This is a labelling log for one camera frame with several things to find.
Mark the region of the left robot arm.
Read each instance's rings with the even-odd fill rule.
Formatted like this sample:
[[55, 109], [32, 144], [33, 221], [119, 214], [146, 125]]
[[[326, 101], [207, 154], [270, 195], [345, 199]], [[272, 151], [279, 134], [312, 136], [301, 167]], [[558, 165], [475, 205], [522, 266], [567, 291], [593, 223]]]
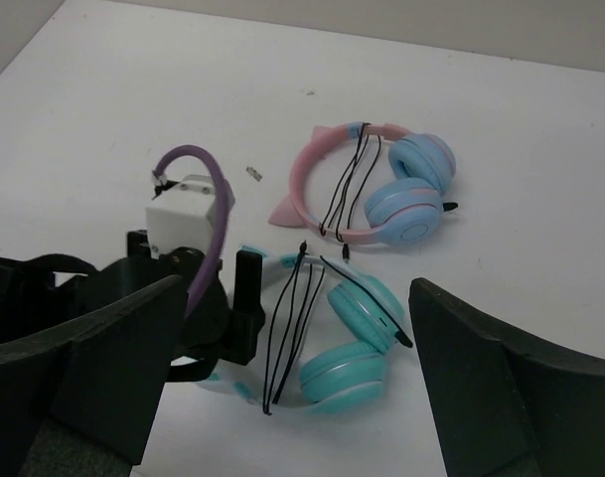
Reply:
[[[144, 230], [128, 232], [126, 242], [126, 256], [104, 269], [59, 253], [26, 261], [0, 257], [0, 345], [107, 306], [170, 275], [190, 283], [205, 257], [186, 246], [154, 257]], [[191, 361], [171, 367], [168, 382], [203, 381], [220, 360], [245, 366], [255, 357], [265, 322], [261, 284], [261, 255], [238, 251], [232, 295], [219, 278], [212, 279], [175, 346], [175, 357]]]

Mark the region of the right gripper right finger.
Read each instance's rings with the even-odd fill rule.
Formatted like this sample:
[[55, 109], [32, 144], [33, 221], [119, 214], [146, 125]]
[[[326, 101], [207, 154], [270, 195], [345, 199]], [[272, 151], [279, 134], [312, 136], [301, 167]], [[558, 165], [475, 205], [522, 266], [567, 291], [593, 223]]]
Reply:
[[417, 278], [409, 311], [450, 476], [605, 476], [605, 360]]

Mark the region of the teal cat-ear headphones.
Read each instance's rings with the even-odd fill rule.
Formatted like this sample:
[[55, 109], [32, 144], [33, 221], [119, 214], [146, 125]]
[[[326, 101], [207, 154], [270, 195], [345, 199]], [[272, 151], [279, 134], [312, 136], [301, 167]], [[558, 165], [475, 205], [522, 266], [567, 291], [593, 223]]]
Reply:
[[256, 360], [219, 361], [199, 387], [236, 395], [266, 415], [341, 413], [382, 397], [388, 352], [412, 345], [395, 295], [344, 261], [305, 250], [252, 251], [263, 256], [262, 290], [280, 287], [258, 335]]

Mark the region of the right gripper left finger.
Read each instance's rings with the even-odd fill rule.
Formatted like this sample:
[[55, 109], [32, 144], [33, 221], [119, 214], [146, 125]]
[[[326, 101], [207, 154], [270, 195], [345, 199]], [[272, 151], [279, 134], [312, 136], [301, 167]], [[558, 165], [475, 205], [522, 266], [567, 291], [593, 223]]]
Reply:
[[0, 345], [0, 476], [127, 476], [141, 463], [183, 325], [163, 278]]

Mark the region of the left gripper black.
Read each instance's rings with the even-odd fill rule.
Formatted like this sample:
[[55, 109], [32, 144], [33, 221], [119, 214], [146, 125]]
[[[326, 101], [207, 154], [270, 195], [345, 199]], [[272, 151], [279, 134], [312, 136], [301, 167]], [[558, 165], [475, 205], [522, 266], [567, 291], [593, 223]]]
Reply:
[[203, 381], [220, 359], [246, 366], [256, 355], [258, 335], [265, 323], [261, 304], [263, 256], [245, 249], [236, 253], [231, 308], [219, 278], [220, 264], [207, 285], [195, 291], [194, 281], [202, 275], [204, 260], [202, 251], [185, 245], [154, 258], [147, 232], [130, 231], [126, 234], [126, 256], [84, 281], [82, 311], [97, 310], [176, 275], [187, 286], [187, 302], [173, 357], [193, 361], [172, 365], [167, 381]]

